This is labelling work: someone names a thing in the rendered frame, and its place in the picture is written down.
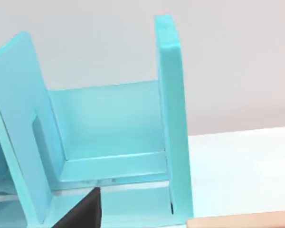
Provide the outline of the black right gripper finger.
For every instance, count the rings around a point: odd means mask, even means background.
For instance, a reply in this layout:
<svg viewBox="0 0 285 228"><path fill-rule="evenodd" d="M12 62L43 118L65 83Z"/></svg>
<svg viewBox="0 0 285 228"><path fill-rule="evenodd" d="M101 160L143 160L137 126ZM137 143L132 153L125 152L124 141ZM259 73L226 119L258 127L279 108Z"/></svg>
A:
<svg viewBox="0 0 285 228"><path fill-rule="evenodd" d="M101 228L101 190L95 187L52 228Z"/></svg>

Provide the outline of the salmon-coloured flat object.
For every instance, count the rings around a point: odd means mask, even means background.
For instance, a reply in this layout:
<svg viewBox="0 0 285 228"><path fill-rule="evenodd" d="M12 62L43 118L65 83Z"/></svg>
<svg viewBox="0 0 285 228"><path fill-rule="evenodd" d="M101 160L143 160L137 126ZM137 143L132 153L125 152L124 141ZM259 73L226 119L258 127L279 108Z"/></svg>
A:
<svg viewBox="0 0 285 228"><path fill-rule="evenodd" d="M285 211L191 218L186 228L285 228Z"/></svg>

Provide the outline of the light blue rack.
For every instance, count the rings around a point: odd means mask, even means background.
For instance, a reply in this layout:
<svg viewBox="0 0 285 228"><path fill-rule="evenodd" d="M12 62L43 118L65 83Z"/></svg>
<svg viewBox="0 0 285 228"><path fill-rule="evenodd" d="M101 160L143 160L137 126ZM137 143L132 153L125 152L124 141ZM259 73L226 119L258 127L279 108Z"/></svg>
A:
<svg viewBox="0 0 285 228"><path fill-rule="evenodd" d="M95 187L101 228L193 215L181 46L155 17L155 80L48 90L31 35L0 48L0 228L52 228Z"/></svg>

